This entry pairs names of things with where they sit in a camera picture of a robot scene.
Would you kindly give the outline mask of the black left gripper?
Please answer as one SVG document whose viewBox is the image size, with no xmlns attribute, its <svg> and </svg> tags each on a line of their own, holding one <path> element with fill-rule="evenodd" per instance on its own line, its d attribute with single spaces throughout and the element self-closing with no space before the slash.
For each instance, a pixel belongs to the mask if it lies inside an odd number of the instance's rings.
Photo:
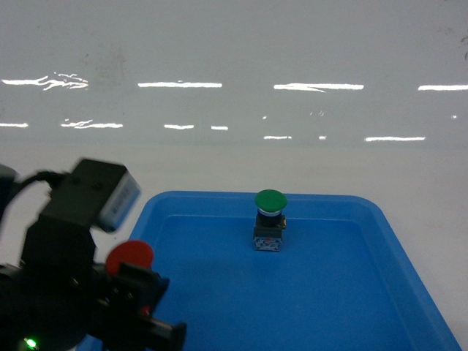
<svg viewBox="0 0 468 351">
<path fill-rule="evenodd" d="M 181 350 L 186 324 L 156 320 L 169 281 L 127 255 L 94 261 L 89 223 L 41 215 L 22 266 L 1 267 L 1 348 L 68 350 L 85 337 L 104 350 Z"/>
</svg>

